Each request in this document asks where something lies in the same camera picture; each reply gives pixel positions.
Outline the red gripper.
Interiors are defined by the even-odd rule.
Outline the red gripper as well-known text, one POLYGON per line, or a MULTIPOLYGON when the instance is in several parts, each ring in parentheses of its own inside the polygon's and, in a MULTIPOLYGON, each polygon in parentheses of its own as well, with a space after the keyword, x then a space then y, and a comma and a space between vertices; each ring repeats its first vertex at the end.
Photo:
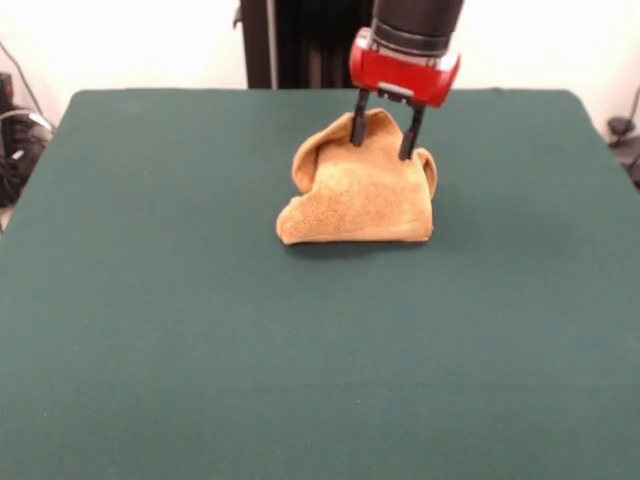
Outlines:
POLYGON ((458 75, 461 56, 446 53, 440 58, 415 57, 379 45, 369 27, 357 32, 351 46, 349 70, 359 88, 353 111, 350 143, 360 147, 366 132, 366 107, 370 92, 406 101, 411 122, 403 133, 398 158, 409 160, 422 127, 425 106, 440 108, 458 75))

